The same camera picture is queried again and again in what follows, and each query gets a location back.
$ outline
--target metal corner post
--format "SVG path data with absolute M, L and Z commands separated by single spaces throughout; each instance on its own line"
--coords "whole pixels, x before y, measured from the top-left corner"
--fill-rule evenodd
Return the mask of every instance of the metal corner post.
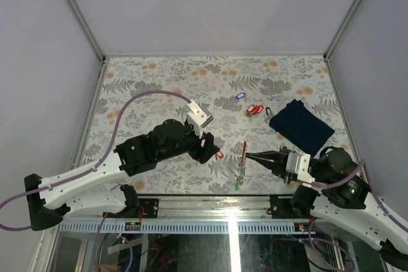
M 100 63 L 103 63 L 105 55 L 103 54 L 101 47 L 99 46 L 98 42 L 95 39 L 95 36 L 93 35 L 91 29 L 89 28 L 84 15 L 82 14 L 80 8 L 77 5 L 77 2 L 75 0 L 66 0 L 66 2 L 72 11 L 72 14 L 76 18 L 76 21 L 78 22 L 78 25 L 80 26 L 82 32 L 85 34 L 85 37 L 87 38 L 89 44 L 94 50 L 96 57 L 99 59 Z
M 334 38 L 332 39 L 332 41 L 329 44 L 329 47 L 324 53 L 325 59 L 329 59 L 332 56 L 334 49 L 339 43 L 344 31 L 347 29 L 347 26 L 349 25 L 350 21 L 353 19 L 354 14 L 356 13 L 359 5 L 361 4 L 361 1 L 362 0 L 353 0 L 353 2 L 351 3 L 349 10 L 347 11 L 345 17 L 343 18 L 343 21 L 340 24 L 340 27 L 337 29 Z

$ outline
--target red key tag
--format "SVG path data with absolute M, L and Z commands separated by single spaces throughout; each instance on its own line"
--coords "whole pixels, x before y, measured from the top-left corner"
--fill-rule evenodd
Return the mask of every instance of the red key tag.
M 219 152 L 217 152 L 217 157 L 219 159 L 223 159 L 224 158 L 224 154 L 221 152 L 221 150 Z
M 256 110 L 256 113 L 254 115 L 257 115 L 257 114 L 261 113 L 262 111 L 263 111 L 263 105 L 261 104 L 261 105 L 258 106 L 258 109 Z

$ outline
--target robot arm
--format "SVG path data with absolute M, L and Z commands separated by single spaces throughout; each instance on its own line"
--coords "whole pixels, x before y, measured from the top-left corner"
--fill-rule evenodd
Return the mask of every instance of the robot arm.
M 358 167 L 343 148 L 325 148 L 318 159 L 286 147 L 245 156 L 272 170 L 285 183 L 301 184 L 291 199 L 292 209 L 299 215 L 327 220 L 365 241 L 392 266 L 408 268 L 408 233 L 388 214 L 405 227 L 408 222 L 382 202 L 389 211 L 385 214 L 370 186 L 358 175 L 336 184 L 353 175 Z
M 202 164 L 207 162 L 219 151 L 214 145 L 213 135 L 203 132 L 203 128 L 212 121 L 212 116 L 194 101 L 188 105 L 191 111 L 184 124 L 173 119 L 165 120 L 148 134 L 117 145 L 97 168 L 95 166 L 99 161 L 92 161 L 49 178 L 35 174 L 27 176 L 24 179 L 26 191 L 42 190 L 27 196 L 32 230 L 55 226 L 67 216 L 104 212 L 112 213 L 110 217 L 135 216 L 139 202 L 132 186 L 123 185 L 108 192 L 88 190 L 155 169 L 158 162 L 184 153 Z M 90 169 L 93 171 L 75 179 Z

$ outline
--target red keychain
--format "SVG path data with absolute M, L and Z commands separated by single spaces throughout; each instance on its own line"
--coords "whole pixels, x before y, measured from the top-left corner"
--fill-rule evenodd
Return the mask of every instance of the red keychain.
M 223 158 L 224 158 L 224 154 L 221 152 L 221 150 L 220 150 L 216 155 L 217 155 L 217 157 L 218 157 L 219 159 L 223 159 Z
M 263 105 L 253 105 L 251 104 L 248 108 L 247 108 L 247 116 L 248 117 L 252 117 L 253 115 L 258 115 L 259 113 L 261 113 L 263 111 Z

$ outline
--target black bracket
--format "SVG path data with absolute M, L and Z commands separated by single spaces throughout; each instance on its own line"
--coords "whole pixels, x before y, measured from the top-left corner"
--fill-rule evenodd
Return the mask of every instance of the black bracket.
M 140 206 L 144 208 L 143 219 L 156 219 L 159 214 L 159 199 L 140 199 Z
M 292 209 L 291 199 L 292 195 L 269 195 L 270 208 L 266 213 L 271 215 L 272 219 L 298 219 L 299 216 Z

